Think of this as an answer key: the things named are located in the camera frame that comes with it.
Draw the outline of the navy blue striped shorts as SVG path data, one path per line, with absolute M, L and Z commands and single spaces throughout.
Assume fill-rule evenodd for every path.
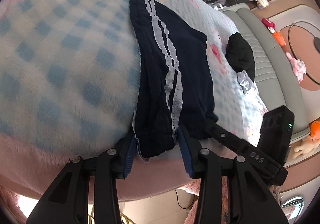
M 207 120 L 218 120 L 207 37 L 156 0 L 130 0 L 130 19 L 140 51 L 133 131 L 151 158 L 175 147 L 180 126 L 201 139 Z

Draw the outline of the grey upholstered headboard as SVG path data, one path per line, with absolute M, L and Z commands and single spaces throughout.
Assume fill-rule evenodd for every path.
M 253 50 L 254 81 L 268 110 L 285 105 L 295 115 L 290 143 L 310 134 L 302 91 L 291 64 L 280 45 L 246 4 L 225 8 L 222 12 L 236 25 Z

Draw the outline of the pink bunny plush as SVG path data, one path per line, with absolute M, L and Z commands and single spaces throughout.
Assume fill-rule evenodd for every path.
M 285 55 L 291 64 L 293 74 L 300 84 L 304 79 L 304 75 L 307 73 L 305 63 L 300 59 L 295 59 L 289 52 L 285 52 Z

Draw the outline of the black folded garment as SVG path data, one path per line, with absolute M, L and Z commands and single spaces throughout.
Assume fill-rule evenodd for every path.
M 253 50 L 240 33 L 232 34 L 229 37 L 225 58 L 236 73 L 245 71 L 250 80 L 254 81 L 255 61 Z

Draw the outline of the orange plush toy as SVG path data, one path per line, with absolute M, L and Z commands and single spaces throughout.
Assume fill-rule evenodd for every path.
M 285 46 L 286 45 L 286 42 L 285 42 L 285 39 L 284 37 L 281 35 L 280 32 L 277 32 L 277 31 L 274 31 L 272 33 L 272 36 L 274 37 L 275 41 L 280 45 L 280 46 Z

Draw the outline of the red plush toy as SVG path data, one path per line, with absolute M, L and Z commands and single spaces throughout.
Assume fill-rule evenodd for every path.
M 261 19 L 261 22 L 263 25 L 273 34 L 276 31 L 276 26 L 275 24 L 270 21 L 269 19 L 263 18 Z

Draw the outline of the blue checkered cartoon blanket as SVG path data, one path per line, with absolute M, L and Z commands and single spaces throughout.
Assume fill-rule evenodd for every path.
M 266 106 L 225 59 L 237 32 L 201 0 L 155 0 L 207 38 L 219 124 L 257 145 Z M 1 185 L 43 193 L 73 156 L 127 132 L 140 54 L 129 0 L 1 0 Z

